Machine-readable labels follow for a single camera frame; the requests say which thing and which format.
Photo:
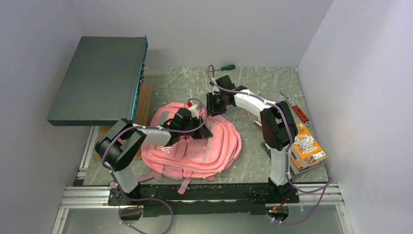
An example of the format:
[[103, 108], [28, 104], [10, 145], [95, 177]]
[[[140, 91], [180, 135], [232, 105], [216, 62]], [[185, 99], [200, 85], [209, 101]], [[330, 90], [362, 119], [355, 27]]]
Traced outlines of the pink student backpack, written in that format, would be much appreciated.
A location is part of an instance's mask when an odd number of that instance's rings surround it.
[[141, 148], [141, 158], [151, 169], [140, 182], [166, 176], [182, 180], [183, 194], [194, 178], [214, 180], [215, 175], [228, 169], [238, 158], [242, 140], [234, 125], [222, 116], [207, 117], [206, 127], [213, 137], [193, 139], [183, 136], [172, 146], [147, 145]]

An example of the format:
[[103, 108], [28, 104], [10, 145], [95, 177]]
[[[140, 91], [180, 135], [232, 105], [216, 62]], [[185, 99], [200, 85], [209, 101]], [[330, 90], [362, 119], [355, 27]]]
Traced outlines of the pink white stapler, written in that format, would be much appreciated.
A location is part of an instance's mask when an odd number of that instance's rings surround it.
[[262, 123], [260, 121], [260, 119], [256, 119], [254, 122], [254, 125], [257, 126], [259, 129], [262, 129]]

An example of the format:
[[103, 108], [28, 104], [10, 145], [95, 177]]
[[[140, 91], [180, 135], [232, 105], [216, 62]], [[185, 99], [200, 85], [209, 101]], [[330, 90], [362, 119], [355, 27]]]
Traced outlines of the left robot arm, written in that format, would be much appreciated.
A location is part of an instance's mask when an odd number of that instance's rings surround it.
[[206, 126], [206, 118], [194, 117], [189, 109], [180, 108], [156, 127], [133, 125], [122, 118], [98, 140], [94, 150], [121, 190], [121, 199], [132, 205], [141, 198], [140, 184], [130, 167], [138, 150], [145, 145], [172, 146], [183, 136], [205, 139], [213, 137], [213, 133]]

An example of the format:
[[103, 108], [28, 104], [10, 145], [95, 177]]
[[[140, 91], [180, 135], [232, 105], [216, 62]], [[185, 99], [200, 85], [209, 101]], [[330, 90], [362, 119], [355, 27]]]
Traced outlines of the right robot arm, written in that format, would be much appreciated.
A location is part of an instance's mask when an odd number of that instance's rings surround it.
[[266, 100], [244, 86], [235, 86], [228, 75], [219, 79], [209, 77], [209, 80], [216, 90], [206, 95], [208, 115], [222, 115], [227, 106], [232, 105], [259, 117], [262, 136], [271, 153], [268, 195], [272, 201], [281, 202], [294, 190], [287, 157], [298, 131], [288, 104]]

